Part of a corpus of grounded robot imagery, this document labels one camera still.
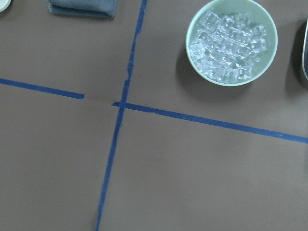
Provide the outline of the grey folded cloth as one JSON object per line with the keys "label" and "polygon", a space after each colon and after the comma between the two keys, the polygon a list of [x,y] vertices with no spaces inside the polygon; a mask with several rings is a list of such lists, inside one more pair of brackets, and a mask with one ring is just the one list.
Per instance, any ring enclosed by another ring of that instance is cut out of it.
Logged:
{"label": "grey folded cloth", "polygon": [[49,0],[54,14],[114,18],[117,0]]}

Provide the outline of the cream bear tray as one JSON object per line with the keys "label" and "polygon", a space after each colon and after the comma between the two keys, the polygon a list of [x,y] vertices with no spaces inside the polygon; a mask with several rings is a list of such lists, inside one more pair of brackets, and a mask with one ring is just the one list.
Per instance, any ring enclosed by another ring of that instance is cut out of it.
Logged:
{"label": "cream bear tray", "polygon": [[0,0],[0,12],[6,10],[11,4],[11,0]]}

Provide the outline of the green bowl of ice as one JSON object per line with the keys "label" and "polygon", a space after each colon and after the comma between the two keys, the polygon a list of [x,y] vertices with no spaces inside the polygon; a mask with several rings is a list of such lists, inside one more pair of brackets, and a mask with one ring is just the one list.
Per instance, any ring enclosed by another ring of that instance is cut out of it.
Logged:
{"label": "green bowl of ice", "polygon": [[276,25],[253,0],[213,0],[187,30],[188,60],[205,80],[226,87],[250,83],[264,74],[278,48]]}

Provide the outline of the steel ice scoop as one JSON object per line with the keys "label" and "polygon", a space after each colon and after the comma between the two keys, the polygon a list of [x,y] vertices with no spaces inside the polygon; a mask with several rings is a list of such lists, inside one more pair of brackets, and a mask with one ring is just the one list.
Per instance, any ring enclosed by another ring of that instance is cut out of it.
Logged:
{"label": "steel ice scoop", "polygon": [[302,62],[300,71],[301,82],[306,88],[308,87],[308,22],[306,21],[303,50],[302,50]]}

